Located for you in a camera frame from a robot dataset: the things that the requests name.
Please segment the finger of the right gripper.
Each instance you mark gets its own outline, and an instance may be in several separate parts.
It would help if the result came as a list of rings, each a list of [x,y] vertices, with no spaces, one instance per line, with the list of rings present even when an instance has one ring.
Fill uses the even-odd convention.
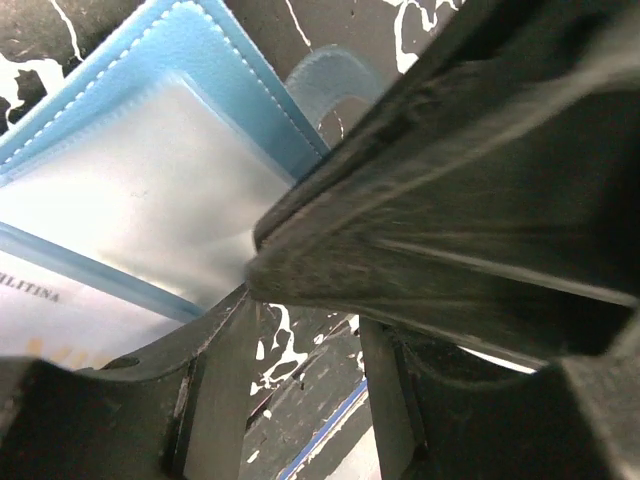
[[[639,306],[639,5],[470,4],[259,222],[258,299],[519,356]]]

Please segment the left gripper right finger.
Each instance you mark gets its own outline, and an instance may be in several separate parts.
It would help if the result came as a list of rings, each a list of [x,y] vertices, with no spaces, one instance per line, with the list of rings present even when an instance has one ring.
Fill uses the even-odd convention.
[[[530,374],[369,319],[360,339],[385,479],[639,475],[637,323]]]

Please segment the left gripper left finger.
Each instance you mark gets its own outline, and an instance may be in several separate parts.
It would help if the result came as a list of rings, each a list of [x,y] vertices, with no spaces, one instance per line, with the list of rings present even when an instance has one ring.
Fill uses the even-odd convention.
[[[259,312],[244,289],[101,369],[1,361],[5,479],[234,479]]]

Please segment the blue leather card holder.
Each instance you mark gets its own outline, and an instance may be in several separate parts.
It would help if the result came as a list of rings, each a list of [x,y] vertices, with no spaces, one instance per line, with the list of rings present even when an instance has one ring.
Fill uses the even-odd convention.
[[[1,254],[182,323],[228,296],[258,219],[384,85],[342,46],[280,79],[221,1],[1,6]]]

